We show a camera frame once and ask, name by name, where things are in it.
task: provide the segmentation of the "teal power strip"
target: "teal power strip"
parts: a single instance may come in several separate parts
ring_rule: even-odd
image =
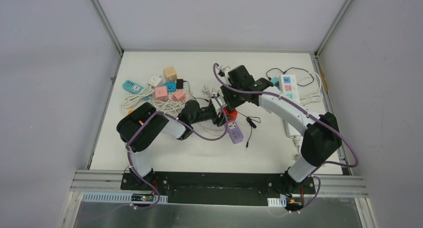
[[[132,94],[138,94],[144,89],[144,87],[136,84],[135,82],[133,82],[131,80],[126,80],[122,84],[122,87],[125,91],[132,93]]]

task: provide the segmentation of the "robotic arm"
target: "robotic arm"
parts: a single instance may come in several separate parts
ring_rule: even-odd
[[[239,93],[226,86],[221,87],[223,99],[222,97],[218,97],[218,99],[220,99],[220,104],[225,104],[229,112],[245,102],[251,102],[283,118],[303,135],[300,159],[282,174],[280,183],[275,184],[275,189],[282,194],[288,195],[293,192],[308,175],[320,167],[341,146],[341,140],[335,134],[309,117],[310,115],[320,117],[321,122],[338,131],[338,124],[333,114],[327,112],[321,115],[308,111],[307,108],[297,104],[298,107],[308,112],[307,115],[302,113],[287,101],[269,95],[269,93],[279,95],[282,93],[265,78],[255,81],[244,66],[239,66],[227,73],[220,71],[219,75],[226,77],[231,88],[244,91]],[[128,142],[155,111],[156,109],[150,103],[144,103],[122,119],[117,126],[122,141]],[[210,101],[208,106],[200,107],[194,100],[186,103],[185,108],[178,115],[178,120],[189,127],[194,123],[206,120],[212,120],[217,126],[223,125],[226,121],[223,112],[219,112],[219,107],[216,107],[215,103]],[[159,133],[171,135],[178,140],[186,139],[192,130],[185,125],[177,120],[168,119],[163,114],[158,114],[136,136],[130,144],[130,152],[133,153],[134,166],[142,176],[151,171],[151,165],[144,150]]]

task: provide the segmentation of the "white table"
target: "white table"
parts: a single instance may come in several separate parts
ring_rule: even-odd
[[[290,67],[314,70],[310,55],[306,53],[125,52],[90,169],[124,170],[129,165],[124,143],[116,131],[116,125],[123,118],[119,111],[120,103],[129,95],[122,88],[127,79],[147,86],[151,76],[163,75],[164,68],[173,66],[178,78],[190,82],[195,97],[206,98],[202,92],[204,85],[210,88],[220,87],[212,71],[215,62],[230,67],[243,64],[256,80],[265,77],[265,72],[274,67],[282,70]],[[297,77],[304,74],[298,70],[291,70],[289,73],[296,74]],[[269,75],[279,76],[280,72],[274,70]],[[301,87],[299,92],[301,95],[315,89],[316,82]],[[199,102],[201,106],[207,104],[205,101]],[[322,114],[326,112],[323,102],[308,104],[307,107]],[[153,169],[170,172],[283,173],[294,163],[293,156],[297,154],[297,149],[292,140],[286,137],[282,119],[251,103],[245,103],[237,110],[247,116],[258,116],[262,120],[257,129],[253,130],[247,149],[245,144],[250,135],[250,126],[244,117],[238,115],[236,121],[245,139],[237,145],[231,142],[228,135],[221,140],[209,142],[195,134],[184,141],[160,134],[148,148]],[[213,126],[211,122],[205,122],[204,126],[223,129]],[[216,137],[204,132],[198,124],[194,125],[194,129],[204,136]],[[336,153],[328,160],[339,161]],[[339,166],[327,164],[316,173],[342,174],[342,171]]]

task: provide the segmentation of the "white wall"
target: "white wall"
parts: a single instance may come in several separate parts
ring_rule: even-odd
[[[0,227],[55,227],[118,61],[89,0],[0,0]]]
[[[344,0],[99,0],[124,49],[315,51]]]
[[[423,227],[422,29],[422,0],[355,0],[321,58],[382,228]]]

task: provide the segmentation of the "purple power strip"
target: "purple power strip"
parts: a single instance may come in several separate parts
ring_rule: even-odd
[[[242,134],[242,131],[239,129],[238,124],[233,121],[229,122],[227,124],[229,131],[229,137],[232,140],[232,143],[238,144],[244,140],[244,135]]]

